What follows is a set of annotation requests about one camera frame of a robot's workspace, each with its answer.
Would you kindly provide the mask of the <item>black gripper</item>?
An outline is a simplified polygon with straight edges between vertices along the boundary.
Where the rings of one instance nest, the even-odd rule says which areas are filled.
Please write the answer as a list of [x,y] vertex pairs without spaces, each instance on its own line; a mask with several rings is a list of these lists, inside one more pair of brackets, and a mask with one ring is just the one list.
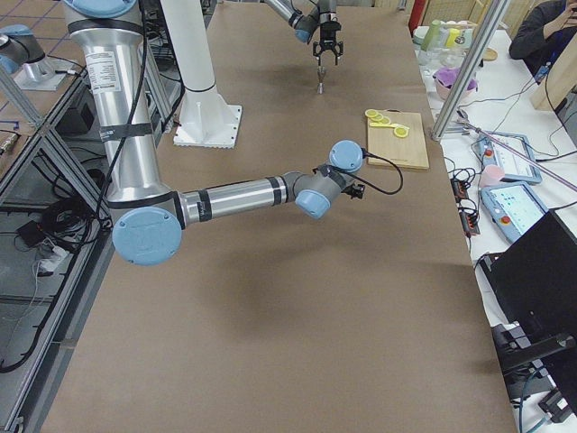
[[343,54],[343,42],[337,40],[337,33],[341,29],[342,26],[337,21],[320,24],[319,41],[313,43],[313,54],[318,68],[322,68],[322,54],[325,51],[331,51],[334,54],[334,65],[339,65]]
[[345,194],[350,198],[362,199],[366,186],[362,183],[352,183],[345,188]]

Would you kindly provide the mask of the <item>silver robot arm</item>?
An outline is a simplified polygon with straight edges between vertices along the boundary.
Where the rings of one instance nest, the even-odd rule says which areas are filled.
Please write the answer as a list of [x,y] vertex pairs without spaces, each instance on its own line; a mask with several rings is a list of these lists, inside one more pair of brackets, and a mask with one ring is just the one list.
[[[180,193],[160,178],[156,142],[144,95],[150,63],[140,1],[67,1],[69,34],[84,52],[109,172],[106,203],[113,219],[113,243],[129,263],[163,263],[179,249],[183,230],[216,217],[294,202],[322,217],[340,194],[358,198],[355,182],[364,149],[336,143],[312,174],[293,171],[262,180]],[[231,148],[242,109],[219,94],[201,6],[165,1],[161,10],[182,79],[178,145]]]
[[282,17],[294,30],[297,39],[305,44],[312,41],[318,30],[319,38],[312,46],[318,66],[323,65],[322,56],[325,52],[332,52],[334,64],[338,65],[343,56],[343,42],[337,40],[342,25],[338,19],[336,1],[316,1],[308,14],[297,9],[291,1],[265,0],[264,3]]

